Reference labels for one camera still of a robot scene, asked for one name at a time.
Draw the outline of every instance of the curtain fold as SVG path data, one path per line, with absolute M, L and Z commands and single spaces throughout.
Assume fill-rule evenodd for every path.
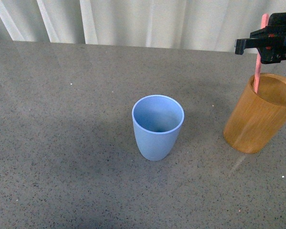
M 0 0 L 0 39 L 234 52 L 274 12 L 286 0 Z

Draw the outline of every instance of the wooden cup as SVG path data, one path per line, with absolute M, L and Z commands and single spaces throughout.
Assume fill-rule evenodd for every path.
M 236 150 L 259 152 L 286 122 L 286 78 L 262 73 L 257 94 L 254 75 L 234 108 L 223 135 Z

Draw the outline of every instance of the table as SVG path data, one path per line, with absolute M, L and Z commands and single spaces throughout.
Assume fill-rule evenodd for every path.
M 255 54 L 0 41 L 0 228 L 286 228 L 286 125 L 257 154 L 222 131 Z M 286 76 L 286 61 L 262 72 Z M 183 107 L 146 160 L 131 109 Z

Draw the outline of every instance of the pink stick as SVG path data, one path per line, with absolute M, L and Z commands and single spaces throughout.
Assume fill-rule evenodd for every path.
M 268 25 L 268 21 L 269 21 L 269 14 L 265 13 L 262 16 L 261 29 L 265 28 Z M 257 53 L 255 74 L 254 74 L 254 84 L 253 84 L 253 89 L 255 93 L 257 93 L 257 90 L 258 90 L 259 77 L 261 75 L 261 67 L 262 67 L 261 55 Z

